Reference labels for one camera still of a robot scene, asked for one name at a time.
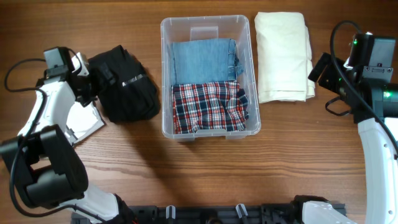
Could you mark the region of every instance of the cream folded fabric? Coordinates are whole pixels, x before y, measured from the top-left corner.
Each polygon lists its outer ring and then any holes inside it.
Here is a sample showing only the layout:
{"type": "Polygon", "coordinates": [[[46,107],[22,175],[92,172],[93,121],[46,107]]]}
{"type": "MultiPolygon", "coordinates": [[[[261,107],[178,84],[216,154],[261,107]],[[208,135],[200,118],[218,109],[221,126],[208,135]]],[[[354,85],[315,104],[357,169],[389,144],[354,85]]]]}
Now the cream folded fabric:
{"type": "Polygon", "coordinates": [[[298,12],[259,12],[257,32],[259,102],[305,101],[315,96],[308,80],[312,53],[304,17],[298,12]]]}

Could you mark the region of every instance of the clear plastic container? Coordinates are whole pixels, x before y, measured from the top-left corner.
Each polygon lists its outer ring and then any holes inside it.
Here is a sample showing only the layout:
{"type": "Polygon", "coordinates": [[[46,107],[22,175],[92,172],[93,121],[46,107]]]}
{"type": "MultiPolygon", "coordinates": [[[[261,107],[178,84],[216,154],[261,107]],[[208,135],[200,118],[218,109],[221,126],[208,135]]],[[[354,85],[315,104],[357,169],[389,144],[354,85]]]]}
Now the clear plastic container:
{"type": "Polygon", "coordinates": [[[261,129],[256,79],[254,76],[249,20],[246,16],[204,16],[166,18],[160,25],[162,33],[162,131],[165,137],[179,141],[192,141],[197,137],[226,136],[226,139],[241,139],[257,134],[261,129]],[[171,72],[172,42],[232,38],[236,40],[238,59],[244,66],[238,77],[241,88],[248,98],[249,119],[245,131],[224,129],[198,130],[193,134],[176,134],[173,122],[171,72]]]}

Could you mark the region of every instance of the folded plaid shirt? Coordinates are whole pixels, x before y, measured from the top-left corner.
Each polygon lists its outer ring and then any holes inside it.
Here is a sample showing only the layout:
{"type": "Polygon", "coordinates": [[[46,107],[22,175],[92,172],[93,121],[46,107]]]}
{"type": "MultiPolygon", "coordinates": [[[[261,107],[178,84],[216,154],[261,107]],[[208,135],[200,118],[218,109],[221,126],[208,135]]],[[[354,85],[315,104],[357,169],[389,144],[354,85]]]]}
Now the folded plaid shirt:
{"type": "Polygon", "coordinates": [[[245,130],[248,99],[237,81],[174,85],[172,92],[176,134],[245,130]]]}

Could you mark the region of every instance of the green indicator light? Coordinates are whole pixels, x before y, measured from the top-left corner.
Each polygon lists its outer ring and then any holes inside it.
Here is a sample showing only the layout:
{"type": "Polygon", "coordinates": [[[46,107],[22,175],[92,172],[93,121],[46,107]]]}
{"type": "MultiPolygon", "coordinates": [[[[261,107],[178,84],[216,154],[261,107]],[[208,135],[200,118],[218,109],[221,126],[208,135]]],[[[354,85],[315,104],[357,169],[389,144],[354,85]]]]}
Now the green indicator light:
{"type": "Polygon", "coordinates": [[[390,96],[392,96],[392,94],[390,92],[384,92],[384,97],[388,98],[390,96]]]}

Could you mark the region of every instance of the wooden tabletop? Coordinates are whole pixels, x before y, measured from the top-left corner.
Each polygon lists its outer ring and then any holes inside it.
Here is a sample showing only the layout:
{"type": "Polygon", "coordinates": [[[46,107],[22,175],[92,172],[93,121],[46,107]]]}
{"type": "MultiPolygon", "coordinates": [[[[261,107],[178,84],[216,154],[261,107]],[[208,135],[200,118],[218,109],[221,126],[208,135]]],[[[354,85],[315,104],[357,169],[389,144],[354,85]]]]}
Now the wooden tabletop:
{"type": "MultiPolygon", "coordinates": [[[[14,63],[43,57],[43,51],[54,46],[92,57],[121,44],[161,86],[160,23],[166,17],[245,15],[250,20],[256,76],[254,17],[259,11],[301,12],[310,33],[313,63],[322,52],[329,52],[331,30],[343,19],[374,34],[398,37],[394,0],[41,2],[0,5],[0,80],[14,63]]],[[[340,58],[348,56],[353,34],[348,27],[338,34],[340,58]]],[[[9,84],[34,86],[44,69],[43,63],[23,65],[12,73],[9,84]]],[[[150,121],[120,125],[105,117],[106,126],[76,151],[90,181],[117,193],[128,205],[259,205],[288,203],[305,194],[345,203],[348,216],[363,223],[366,181],[361,141],[352,116],[336,117],[325,111],[325,103],[334,97],[317,88],[316,97],[305,103],[261,104],[261,131],[234,141],[169,140],[162,134],[160,114],[150,121]]],[[[0,87],[0,140],[16,136],[34,101],[32,92],[11,94],[0,87]]],[[[68,211],[46,218],[23,217],[12,206],[8,180],[0,162],[0,223],[70,221],[68,211]]]]}

